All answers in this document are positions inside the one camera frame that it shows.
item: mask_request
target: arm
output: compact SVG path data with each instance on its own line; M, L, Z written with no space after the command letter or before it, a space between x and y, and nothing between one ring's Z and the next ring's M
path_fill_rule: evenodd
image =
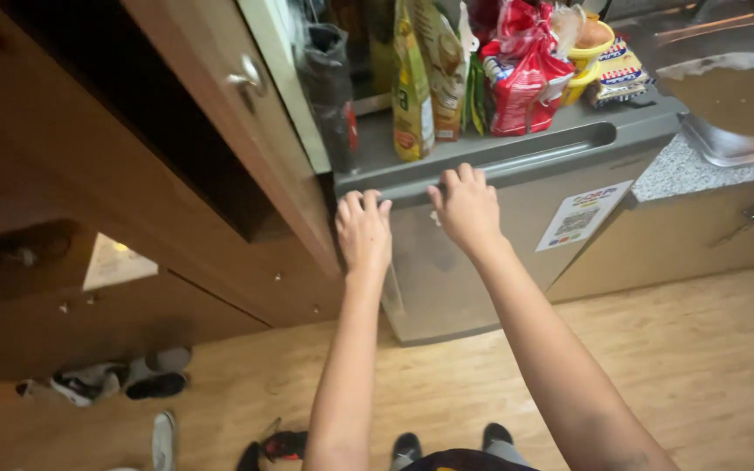
M496 191L462 164L429 193L446 233L482 277L526 386L574 470L678 468L557 315L499 231Z
M336 226L349 272L339 326L310 414L306 471L366 471L369 467L377 312L391 262L389 210L374 190L339 202Z

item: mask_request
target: granite countertop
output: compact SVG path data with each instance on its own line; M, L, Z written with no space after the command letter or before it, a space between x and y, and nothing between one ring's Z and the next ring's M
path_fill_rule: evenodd
M633 193L643 203L751 181L754 181L754 164L741 167L710 164L679 133L636 180Z

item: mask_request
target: fridge top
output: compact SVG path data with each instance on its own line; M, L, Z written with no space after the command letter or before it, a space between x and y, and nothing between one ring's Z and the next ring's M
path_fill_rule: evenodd
M436 184L441 172L463 162L484 167L490 179L551 164L561 171L561 164L577 167L577 160L599 155L602 160L621 158L630 146L665 145L679 129L680 115L687 112L682 102L653 89L630 102L598 110L578 102L558 110L546 131L491 137L468 130L457 142L436 143L429 156L411 163L394 151L391 111L373 113L357 123L354 167L358 171L334 174L335 193L341 197L354 189L378 188L384 198L402 198Z

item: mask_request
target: water in sink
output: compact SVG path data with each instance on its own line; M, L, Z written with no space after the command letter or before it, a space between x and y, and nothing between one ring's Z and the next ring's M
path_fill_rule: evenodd
M754 136L754 53L690 60L657 74L697 117L731 133Z

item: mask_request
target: wooden floor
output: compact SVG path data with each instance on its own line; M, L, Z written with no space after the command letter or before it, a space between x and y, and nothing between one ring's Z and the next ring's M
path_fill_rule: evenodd
M684 470L754 470L754 271L560 305L634 412ZM231 470L276 416L305 427L334 324L197 348L192 387L163 401L78 410L0 385L0 470L149 469L152 417L173 409L179 471ZM477 447L505 424L535 467L565 469L501 332L399 348L380 335L372 469L394 437L424 451Z

